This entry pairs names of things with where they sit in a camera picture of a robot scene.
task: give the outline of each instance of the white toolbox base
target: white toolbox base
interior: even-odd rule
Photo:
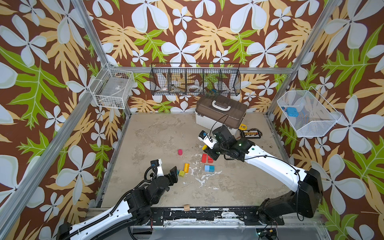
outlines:
[[[201,116],[196,112],[195,112],[195,115],[196,115],[196,123],[200,126],[203,126],[207,129],[209,129],[209,130],[211,130],[211,128],[212,128],[212,131],[213,131],[216,128],[221,127],[223,125],[222,123],[216,122],[215,120],[213,120],[209,117]],[[238,129],[230,128],[228,126],[227,126],[227,128],[232,135],[236,135]]]

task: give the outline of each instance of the white wire basket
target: white wire basket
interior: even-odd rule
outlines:
[[[96,76],[99,83],[92,92],[97,106],[124,109],[134,84],[133,72],[111,68],[100,73],[102,76]]]
[[[290,125],[294,128],[297,137],[323,137],[342,116],[314,88],[287,91],[277,100],[277,104],[282,109]],[[283,107],[296,108],[298,116],[288,116]]]

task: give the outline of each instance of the robotic arm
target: robotic arm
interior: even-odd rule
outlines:
[[[291,190],[280,197],[264,200],[258,209],[261,222],[270,224],[280,215],[293,212],[313,217],[323,197],[323,185],[318,171],[306,171],[283,162],[245,137],[236,140],[225,125],[215,129],[213,135],[215,138],[201,131],[198,137],[206,144],[204,152],[213,160],[223,154],[226,160],[247,162],[274,176]]]
[[[107,211],[79,224],[62,224],[56,240],[103,239],[123,228],[147,223],[152,215],[151,206],[159,202],[165,191],[169,191],[169,186],[177,183],[176,167],[164,175],[161,164],[161,159],[151,161],[144,180],[123,194],[117,204]],[[153,170],[151,180],[146,177],[150,170]]]

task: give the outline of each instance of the blue block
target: blue block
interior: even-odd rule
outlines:
[[[296,108],[288,107],[286,109],[286,111],[287,111],[287,115],[290,116],[290,117],[297,117],[297,116],[299,116]]]

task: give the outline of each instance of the gray floor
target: gray floor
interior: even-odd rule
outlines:
[[[281,158],[266,119],[262,113],[247,113],[244,124],[262,131],[261,139],[253,139],[262,149]],[[102,207],[112,207],[121,194],[136,186],[149,162],[162,159],[164,173],[177,166],[190,164],[189,173],[170,187],[156,206],[241,206],[260,205],[289,191],[280,181],[247,163],[222,156],[213,163],[215,172],[204,172],[201,163],[204,145],[197,139],[201,130],[195,114],[134,114],[124,137]]]

